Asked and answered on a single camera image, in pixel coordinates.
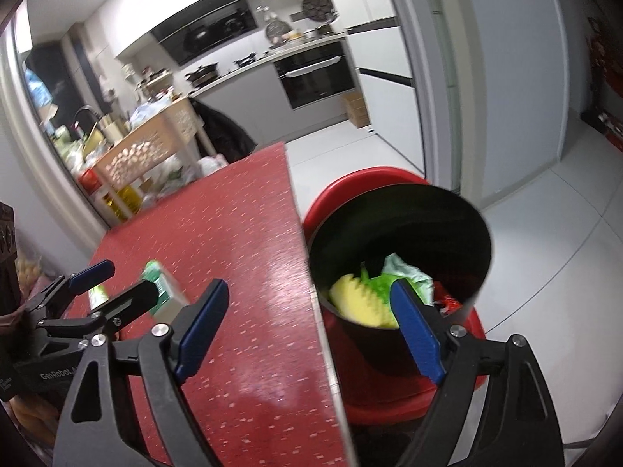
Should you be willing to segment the red stool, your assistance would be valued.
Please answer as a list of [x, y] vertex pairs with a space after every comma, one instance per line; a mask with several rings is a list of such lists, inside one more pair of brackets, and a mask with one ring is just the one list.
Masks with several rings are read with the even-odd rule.
[[306, 214], [303, 232], [348, 421], [379, 426], [421, 418], [435, 387], [419, 374], [401, 332], [349, 321], [328, 290], [347, 274], [381, 275], [395, 254], [431, 277], [434, 300], [481, 337], [472, 308], [492, 259], [485, 220], [464, 198], [411, 172], [375, 167], [331, 183]]

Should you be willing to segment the white refrigerator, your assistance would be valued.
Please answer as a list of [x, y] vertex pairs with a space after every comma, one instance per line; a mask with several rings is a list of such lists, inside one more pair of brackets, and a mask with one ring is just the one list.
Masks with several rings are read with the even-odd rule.
[[392, 0], [332, 0], [376, 133], [426, 170], [415, 81]]

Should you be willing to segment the black built-in oven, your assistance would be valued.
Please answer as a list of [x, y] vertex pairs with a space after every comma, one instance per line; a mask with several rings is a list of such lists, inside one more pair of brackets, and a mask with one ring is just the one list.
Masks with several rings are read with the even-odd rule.
[[306, 49], [273, 65], [293, 109], [355, 87], [347, 54], [340, 41]]

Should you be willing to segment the black range hood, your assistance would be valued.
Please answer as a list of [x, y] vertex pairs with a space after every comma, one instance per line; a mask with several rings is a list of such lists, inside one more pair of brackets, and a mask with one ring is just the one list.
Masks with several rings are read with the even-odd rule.
[[258, 28], [247, 0], [197, 0], [157, 24], [150, 34], [184, 65]]

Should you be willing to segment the small cardboard box on floor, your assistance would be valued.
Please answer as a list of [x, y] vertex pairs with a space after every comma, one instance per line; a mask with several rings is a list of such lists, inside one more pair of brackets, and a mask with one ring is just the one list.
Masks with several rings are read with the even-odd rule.
[[361, 92], [353, 91], [342, 95], [348, 120], [358, 129], [371, 124], [365, 99]]

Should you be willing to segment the yellow sponge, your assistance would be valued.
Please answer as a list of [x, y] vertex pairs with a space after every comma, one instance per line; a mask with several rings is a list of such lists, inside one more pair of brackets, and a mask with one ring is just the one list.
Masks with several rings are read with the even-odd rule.
[[399, 328], [390, 306], [353, 274], [340, 277], [329, 289], [329, 298], [340, 315], [353, 323], [370, 328]]

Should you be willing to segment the bright green plastic bag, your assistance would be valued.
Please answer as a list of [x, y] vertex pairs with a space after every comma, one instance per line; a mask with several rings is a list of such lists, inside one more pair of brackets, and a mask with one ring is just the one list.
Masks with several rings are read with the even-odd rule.
[[401, 278], [401, 275], [397, 273], [388, 263], [385, 263], [381, 272], [378, 275], [371, 275], [368, 273], [365, 264], [363, 263], [360, 268], [360, 281], [366, 288], [372, 290], [380, 300], [386, 305], [390, 303], [391, 288], [395, 281]]

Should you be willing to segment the beige flower-cutout chair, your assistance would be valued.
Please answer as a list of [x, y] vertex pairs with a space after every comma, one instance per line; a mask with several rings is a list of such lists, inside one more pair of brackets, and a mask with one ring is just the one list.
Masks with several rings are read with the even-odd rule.
[[194, 137], [200, 140], [209, 156], [218, 156], [190, 98], [180, 97], [123, 137], [94, 162], [92, 170], [126, 219], [130, 219], [133, 212], [118, 192], [170, 156], [178, 155], [181, 163], [195, 175], [201, 174], [197, 164], [200, 154], [190, 147]]

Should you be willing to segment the black trash bin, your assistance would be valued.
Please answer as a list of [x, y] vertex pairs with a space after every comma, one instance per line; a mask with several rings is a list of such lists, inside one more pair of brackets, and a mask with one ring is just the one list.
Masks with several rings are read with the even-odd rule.
[[[405, 279], [432, 306], [434, 293], [472, 309], [489, 273], [492, 241], [482, 215], [466, 199], [419, 183], [384, 186], [340, 205], [313, 230], [308, 243], [310, 274], [323, 306], [331, 312], [356, 355], [390, 375], [417, 368], [390, 308], [390, 288]], [[329, 294], [342, 277], [352, 277], [377, 295], [382, 314], [375, 323], [344, 314]]]

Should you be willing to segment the red crumpled wrapper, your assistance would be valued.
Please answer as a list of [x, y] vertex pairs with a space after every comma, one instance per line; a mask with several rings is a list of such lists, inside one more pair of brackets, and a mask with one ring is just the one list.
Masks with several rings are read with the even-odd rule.
[[433, 306], [442, 316], [448, 316], [459, 310], [461, 303], [457, 302], [439, 281], [434, 281]]

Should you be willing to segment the black jacket on chair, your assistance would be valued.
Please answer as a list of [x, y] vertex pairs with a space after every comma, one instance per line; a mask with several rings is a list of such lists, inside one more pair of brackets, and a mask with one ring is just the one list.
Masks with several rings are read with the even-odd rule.
[[216, 154], [222, 155], [228, 163], [233, 163], [255, 152], [257, 143], [235, 121], [195, 98], [189, 101]]

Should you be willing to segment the pale green crumpled bag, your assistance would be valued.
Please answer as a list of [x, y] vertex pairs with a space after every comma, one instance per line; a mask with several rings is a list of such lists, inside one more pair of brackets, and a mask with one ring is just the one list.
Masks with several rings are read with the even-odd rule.
[[387, 256], [384, 263], [388, 263], [397, 271], [401, 278], [405, 278], [411, 284], [421, 301], [428, 306], [433, 305], [433, 279], [419, 270], [404, 262], [396, 253]]

